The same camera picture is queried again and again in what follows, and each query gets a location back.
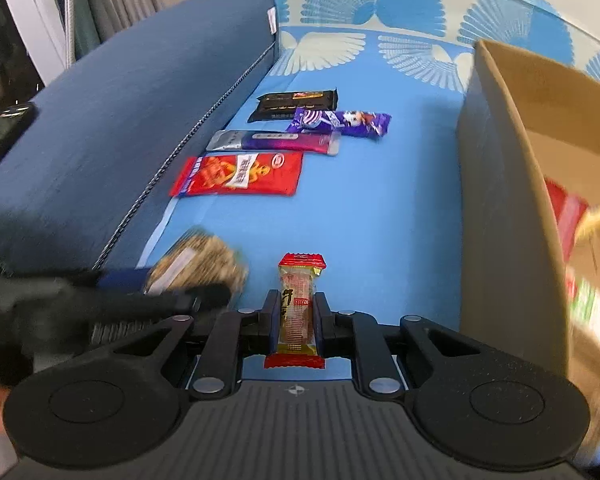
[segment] phone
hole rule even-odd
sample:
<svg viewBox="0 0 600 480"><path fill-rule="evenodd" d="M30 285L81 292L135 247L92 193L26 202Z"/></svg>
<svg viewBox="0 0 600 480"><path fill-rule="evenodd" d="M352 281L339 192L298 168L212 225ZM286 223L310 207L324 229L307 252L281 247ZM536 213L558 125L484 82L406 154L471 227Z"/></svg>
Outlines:
<svg viewBox="0 0 600 480"><path fill-rule="evenodd" d="M38 114L33 103L24 103L7 108L0 114L0 161L27 131Z"/></svg>

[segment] white fan pattern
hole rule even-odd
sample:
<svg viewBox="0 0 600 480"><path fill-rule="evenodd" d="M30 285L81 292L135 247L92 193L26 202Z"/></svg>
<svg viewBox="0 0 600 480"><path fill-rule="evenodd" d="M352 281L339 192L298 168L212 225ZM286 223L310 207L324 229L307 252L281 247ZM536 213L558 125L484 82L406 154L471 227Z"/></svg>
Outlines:
<svg viewBox="0 0 600 480"><path fill-rule="evenodd" d="M440 88L466 91L474 56L463 52L451 59L446 50L425 41L379 36L378 49L396 70Z"/></svg>
<svg viewBox="0 0 600 480"><path fill-rule="evenodd" d="M280 32L282 51L271 75L290 75L348 63L364 50L365 35L357 32L309 32L300 41Z"/></svg>

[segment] snack wrapper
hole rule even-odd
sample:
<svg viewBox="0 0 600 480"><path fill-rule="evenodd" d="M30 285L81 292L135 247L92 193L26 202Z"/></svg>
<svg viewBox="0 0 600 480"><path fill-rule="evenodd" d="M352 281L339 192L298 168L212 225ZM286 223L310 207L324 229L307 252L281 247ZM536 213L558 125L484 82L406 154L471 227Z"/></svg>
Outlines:
<svg viewBox="0 0 600 480"><path fill-rule="evenodd" d="M299 106L307 110L335 110L337 105L337 90L264 94L258 97L258 107L247 122L292 119Z"/></svg>
<svg viewBox="0 0 600 480"><path fill-rule="evenodd" d="M158 260L147 276L144 291L187 290L194 286L224 283L232 295L242 291L247 267L219 237L193 228Z"/></svg>
<svg viewBox="0 0 600 480"><path fill-rule="evenodd" d="M340 147L340 132L328 134L293 134L288 132L256 132L249 130L219 130L206 147L208 152L238 152L240 150L291 150L336 155Z"/></svg>
<svg viewBox="0 0 600 480"><path fill-rule="evenodd" d="M575 240L576 228L589 204L583 198L568 193L553 180L545 178L544 184L549 193L555 221L558 224L558 236L562 247L562 258L569 261Z"/></svg>
<svg viewBox="0 0 600 480"><path fill-rule="evenodd" d="M200 194L280 194L296 192L301 152L207 155L190 158L171 196Z"/></svg>
<svg viewBox="0 0 600 480"><path fill-rule="evenodd" d="M296 108L294 119L286 130L292 133L337 130L346 136L378 139L386 134L390 120L389 114L330 112L299 107Z"/></svg>
<svg viewBox="0 0 600 480"><path fill-rule="evenodd" d="M585 278L578 277L575 270L568 266L564 281L571 321L571 352L579 354L574 359L574 364L580 363L576 364L576 370L570 372L568 379L579 388L584 386L582 392L591 415L589 431L575 459L579 464L587 465L594 460L596 451L600 448L600 289ZM585 340L598 350L591 352L589 345L583 344ZM583 345L581 350L578 350L579 345ZM591 358L595 358L595 365L590 363L582 366L583 362Z"/></svg>
<svg viewBox="0 0 600 480"><path fill-rule="evenodd" d="M280 263L282 304L280 336L276 352L268 355L265 368L305 366L324 368L314 335L314 279L326 268L320 254L287 253Z"/></svg>

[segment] white label tag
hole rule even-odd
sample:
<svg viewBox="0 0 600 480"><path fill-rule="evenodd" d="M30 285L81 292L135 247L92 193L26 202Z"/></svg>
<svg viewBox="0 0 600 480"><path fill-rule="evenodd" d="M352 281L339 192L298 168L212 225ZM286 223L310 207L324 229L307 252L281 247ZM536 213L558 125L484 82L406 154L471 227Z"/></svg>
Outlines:
<svg viewBox="0 0 600 480"><path fill-rule="evenodd" d="M271 29L271 33L275 34L278 31L278 25L276 23L276 8L271 7L267 11L267 17L269 18L269 28Z"/></svg>
<svg viewBox="0 0 600 480"><path fill-rule="evenodd" d="M240 187L246 189L249 187L249 172L258 154L250 153L248 155L237 155L235 174L232 179L224 184L227 187Z"/></svg>
<svg viewBox="0 0 600 480"><path fill-rule="evenodd" d="M196 256L196 251L190 247L185 247L176 259L171 262L171 265L164 271L162 276L155 280L147 291L148 294L161 294L163 293L173 280L176 279L177 275L180 274L184 268L189 265L189 262Z"/></svg>
<svg viewBox="0 0 600 480"><path fill-rule="evenodd" d="M283 134L283 133L272 133L272 134L253 134L251 139L283 139L283 140L296 140L298 134Z"/></svg>

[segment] black snack package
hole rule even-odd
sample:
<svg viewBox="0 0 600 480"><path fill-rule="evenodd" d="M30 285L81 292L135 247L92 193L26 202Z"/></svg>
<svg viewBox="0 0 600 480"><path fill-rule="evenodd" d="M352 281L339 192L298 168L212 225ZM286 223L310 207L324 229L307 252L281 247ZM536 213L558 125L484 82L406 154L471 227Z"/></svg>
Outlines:
<svg viewBox="0 0 600 480"><path fill-rule="evenodd" d="M293 119L298 107L307 110L335 110L338 105L338 91L280 92L261 95L258 101L258 107L249 116L248 123Z"/></svg>

